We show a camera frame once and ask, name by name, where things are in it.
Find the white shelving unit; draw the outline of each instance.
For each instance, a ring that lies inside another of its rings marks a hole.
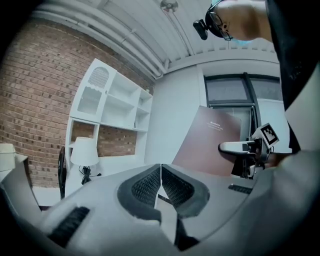
[[[151,106],[151,94],[95,59],[85,73],[71,106],[65,137],[67,170],[72,167],[74,122],[94,125],[92,137],[96,143],[100,125],[136,131],[135,156],[144,162]],[[101,158],[103,163],[108,162],[107,156]]]

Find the lamp base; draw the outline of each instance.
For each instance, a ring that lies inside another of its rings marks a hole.
[[[86,167],[86,166],[83,167],[82,173],[84,174],[84,176],[83,176],[82,182],[81,182],[82,185],[84,185],[85,183],[91,181],[91,179],[89,177],[90,176],[90,171],[91,170],[90,170],[89,166],[88,167]]]

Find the lamp shade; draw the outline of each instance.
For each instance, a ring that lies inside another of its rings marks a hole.
[[[96,142],[93,138],[77,137],[71,162],[79,166],[93,166],[99,162]]]

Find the brown board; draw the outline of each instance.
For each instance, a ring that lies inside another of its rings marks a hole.
[[[223,142],[240,141],[241,120],[222,110],[199,106],[173,164],[190,171],[230,176],[235,156],[220,153]]]

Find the ceiling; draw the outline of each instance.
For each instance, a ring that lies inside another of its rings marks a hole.
[[[273,44],[264,39],[244,46],[212,34],[206,41],[201,40],[193,22],[204,18],[211,0],[177,3],[175,12],[166,12],[160,7],[161,0],[48,0],[32,15],[94,37],[155,79],[219,60],[278,63]]]

